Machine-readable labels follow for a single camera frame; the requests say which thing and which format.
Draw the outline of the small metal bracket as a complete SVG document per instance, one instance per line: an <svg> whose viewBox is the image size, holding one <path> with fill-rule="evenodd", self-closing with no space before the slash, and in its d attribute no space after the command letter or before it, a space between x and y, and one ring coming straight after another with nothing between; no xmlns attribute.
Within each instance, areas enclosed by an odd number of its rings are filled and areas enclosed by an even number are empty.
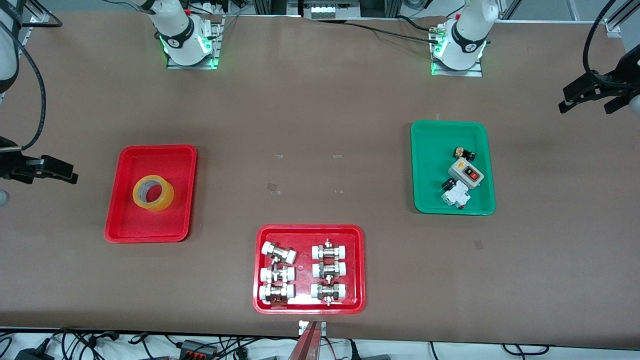
<svg viewBox="0 0 640 360"><path fill-rule="evenodd" d="M326 321L304 321L300 320L298 323L298 335L302 337L307 328L315 324L315 330L320 332L322 337L327 336L327 322Z"/></svg>

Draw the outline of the red metal post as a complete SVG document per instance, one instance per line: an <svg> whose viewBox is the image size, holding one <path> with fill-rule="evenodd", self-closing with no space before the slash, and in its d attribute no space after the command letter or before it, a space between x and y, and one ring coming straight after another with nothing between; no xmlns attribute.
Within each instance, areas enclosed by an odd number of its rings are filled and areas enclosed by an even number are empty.
<svg viewBox="0 0 640 360"><path fill-rule="evenodd" d="M315 330L316 324L309 326L288 357L288 360L320 360L320 344L324 336Z"/></svg>

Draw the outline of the aluminium frame profile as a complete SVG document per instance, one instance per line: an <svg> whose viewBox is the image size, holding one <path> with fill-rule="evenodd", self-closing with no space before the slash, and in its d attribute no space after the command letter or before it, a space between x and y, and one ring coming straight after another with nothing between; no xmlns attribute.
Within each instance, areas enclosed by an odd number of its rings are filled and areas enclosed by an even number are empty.
<svg viewBox="0 0 640 360"><path fill-rule="evenodd" d="M640 10L640 0L623 0L617 9L605 16L603 24L608 38L621 38L621 25L638 10Z"/></svg>

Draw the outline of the black connector box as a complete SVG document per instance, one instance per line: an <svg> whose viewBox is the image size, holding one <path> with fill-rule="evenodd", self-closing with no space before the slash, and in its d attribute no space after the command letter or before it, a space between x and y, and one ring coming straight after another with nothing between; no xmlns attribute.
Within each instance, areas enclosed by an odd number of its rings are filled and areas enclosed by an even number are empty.
<svg viewBox="0 0 640 360"><path fill-rule="evenodd" d="M178 344L180 360L213 360L217 354L217 348L212 344L193 340L184 340Z"/></svg>

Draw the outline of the empty red plastic tray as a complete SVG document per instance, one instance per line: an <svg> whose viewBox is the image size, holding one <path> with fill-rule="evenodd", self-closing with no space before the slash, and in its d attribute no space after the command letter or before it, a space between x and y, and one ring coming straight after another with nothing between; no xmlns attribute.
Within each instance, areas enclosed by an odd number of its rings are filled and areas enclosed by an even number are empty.
<svg viewBox="0 0 640 360"><path fill-rule="evenodd" d="M113 244L176 243L191 224L198 152L193 145L133 145L119 154L105 230ZM165 210L152 212L135 205L132 193L143 177L158 175L174 189Z"/></svg>

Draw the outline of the black power adapter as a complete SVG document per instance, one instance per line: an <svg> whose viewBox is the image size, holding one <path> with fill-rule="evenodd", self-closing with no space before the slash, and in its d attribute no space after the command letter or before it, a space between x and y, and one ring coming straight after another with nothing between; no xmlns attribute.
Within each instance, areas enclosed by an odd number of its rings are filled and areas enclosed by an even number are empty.
<svg viewBox="0 0 640 360"><path fill-rule="evenodd" d="M35 348L25 348L20 350L14 360L55 360L55 358L44 351Z"/></svg>

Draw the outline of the red tray holding valves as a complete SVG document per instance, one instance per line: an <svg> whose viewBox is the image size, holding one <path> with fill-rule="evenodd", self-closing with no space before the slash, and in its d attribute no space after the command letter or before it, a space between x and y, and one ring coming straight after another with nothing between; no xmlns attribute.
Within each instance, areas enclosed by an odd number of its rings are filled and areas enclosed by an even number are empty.
<svg viewBox="0 0 640 360"><path fill-rule="evenodd" d="M312 247L322 245L326 240L334 246L345 246L346 258L323 261L312 258ZM264 315L354 315L360 313L366 305L365 281L365 249L364 232L354 224L267 224L261 227L256 235L256 253L254 255L253 307L256 312ZM291 248L297 251L294 264L274 262L261 253L265 242L276 243L281 248ZM346 276L338 276L330 281L314 278L312 265L323 262L346 263ZM295 268L295 280L286 283L295 285L295 297L287 303L265 303L259 299L258 288L268 283L260 281L259 270L277 264ZM324 301L311 297L311 284L322 283L346 285L346 298L334 301L330 305ZM277 282L273 285L285 285Z"/></svg>

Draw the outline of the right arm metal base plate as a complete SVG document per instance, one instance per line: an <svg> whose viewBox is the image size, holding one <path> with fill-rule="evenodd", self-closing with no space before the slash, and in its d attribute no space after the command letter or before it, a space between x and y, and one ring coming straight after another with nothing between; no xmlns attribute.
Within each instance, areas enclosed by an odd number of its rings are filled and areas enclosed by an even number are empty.
<svg viewBox="0 0 640 360"><path fill-rule="evenodd" d="M170 50L167 46L163 47L163 51L166 55L166 68L167 69L189 69L189 70L213 70L218 68L220 61L223 32L225 29L225 21L212 22L210 19L204 19L196 14L190 16L194 20L194 36L198 47L188 45L187 49L190 50L188 59L197 59L194 64L180 64L175 62L175 59L171 56Z"/></svg>

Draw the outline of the white circuit breaker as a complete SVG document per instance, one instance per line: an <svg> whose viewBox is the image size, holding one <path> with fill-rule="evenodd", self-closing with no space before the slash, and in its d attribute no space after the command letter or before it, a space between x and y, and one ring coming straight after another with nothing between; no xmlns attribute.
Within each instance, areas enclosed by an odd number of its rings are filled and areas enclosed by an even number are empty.
<svg viewBox="0 0 640 360"><path fill-rule="evenodd" d="M469 188L461 180L457 180L457 183L450 191L443 191L441 199L449 207L455 207L459 210L464 209L466 204L471 199L468 194Z"/></svg>

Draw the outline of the yellow packing tape roll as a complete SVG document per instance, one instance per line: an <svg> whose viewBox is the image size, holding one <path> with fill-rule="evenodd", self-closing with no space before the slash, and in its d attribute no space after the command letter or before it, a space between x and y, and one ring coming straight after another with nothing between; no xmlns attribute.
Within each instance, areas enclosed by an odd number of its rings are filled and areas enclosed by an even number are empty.
<svg viewBox="0 0 640 360"><path fill-rule="evenodd" d="M150 212L167 209L172 204L174 196L174 187L159 175L140 178L132 191L135 205Z"/></svg>

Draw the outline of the green plastic tray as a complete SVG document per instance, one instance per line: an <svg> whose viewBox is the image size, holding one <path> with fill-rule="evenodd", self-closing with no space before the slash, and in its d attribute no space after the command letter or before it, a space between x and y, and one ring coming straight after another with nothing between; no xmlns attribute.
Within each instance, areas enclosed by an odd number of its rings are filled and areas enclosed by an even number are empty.
<svg viewBox="0 0 640 360"><path fill-rule="evenodd" d="M490 160L489 137L484 125L475 121L418 120L410 127L414 206L423 214L491 215L496 196ZM484 174L484 180L468 191L466 207L448 206L441 199L442 183L448 169L458 159L455 148L475 152L472 162Z"/></svg>

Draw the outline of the white terminal block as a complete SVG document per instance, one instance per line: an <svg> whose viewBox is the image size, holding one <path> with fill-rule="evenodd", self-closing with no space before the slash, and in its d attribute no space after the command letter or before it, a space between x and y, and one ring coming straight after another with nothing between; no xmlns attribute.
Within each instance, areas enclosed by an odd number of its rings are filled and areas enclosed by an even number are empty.
<svg viewBox="0 0 640 360"><path fill-rule="evenodd" d="M314 21L347 21L361 17L359 0L302 0L304 18Z"/></svg>

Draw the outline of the metal valve white caps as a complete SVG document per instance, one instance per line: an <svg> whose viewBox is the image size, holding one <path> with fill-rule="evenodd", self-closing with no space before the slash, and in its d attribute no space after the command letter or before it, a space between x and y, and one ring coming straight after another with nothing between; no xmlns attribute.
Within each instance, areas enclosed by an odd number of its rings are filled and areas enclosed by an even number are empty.
<svg viewBox="0 0 640 360"><path fill-rule="evenodd" d="M259 269L260 281L267 284L283 283L287 284L296 278L296 269L292 266L283 265L281 268L277 264Z"/></svg>
<svg viewBox="0 0 640 360"><path fill-rule="evenodd" d="M296 296L294 284L266 284L258 287L258 298L267 304L288 303Z"/></svg>
<svg viewBox="0 0 640 360"><path fill-rule="evenodd" d="M333 278L346 276L346 263L342 261L325 264L324 262L313 263L311 274L314 278L331 281Z"/></svg>
<svg viewBox="0 0 640 360"><path fill-rule="evenodd" d="M278 244L266 241L261 247L261 253L272 259L275 263L293 265L297 257L297 251L290 247L280 247Z"/></svg>
<svg viewBox="0 0 640 360"><path fill-rule="evenodd" d="M323 244L311 247L311 258L320 262L332 258L335 261L345 260L346 248L344 245L334 245L329 239Z"/></svg>
<svg viewBox="0 0 640 360"><path fill-rule="evenodd" d="M326 303L328 306L334 302L341 302L346 298L346 285L341 283L310 285L311 297Z"/></svg>

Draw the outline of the aluminium table edge rail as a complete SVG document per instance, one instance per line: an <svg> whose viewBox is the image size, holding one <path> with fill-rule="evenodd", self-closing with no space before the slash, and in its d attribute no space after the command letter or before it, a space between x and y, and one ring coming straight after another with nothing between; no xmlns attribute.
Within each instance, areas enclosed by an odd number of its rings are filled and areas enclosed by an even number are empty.
<svg viewBox="0 0 640 360"><path fill-rule="evenodd" d="M48 24L50 23L51 16L47 14L44 10L39 9L39 7L33 7L32 5L27 4L22 11L22 22L27 25L32 24ZM33 32L33 27L23 26L19 30L18 39L21 41L22 45L26 47L29 38Z"/></svg>

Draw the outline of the grey switch box red button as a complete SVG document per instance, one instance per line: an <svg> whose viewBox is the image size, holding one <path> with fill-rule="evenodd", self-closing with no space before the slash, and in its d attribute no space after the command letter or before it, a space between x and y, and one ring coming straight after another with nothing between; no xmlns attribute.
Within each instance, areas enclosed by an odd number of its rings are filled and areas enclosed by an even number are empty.
<svg viewBox="0 0 640 360"><path fill-rule="evenodd" d="M448 175L457 182L462 182L469 190L475 189L485 178L485 175L473 165L473 162L460 157L447 171Z"/></svg>

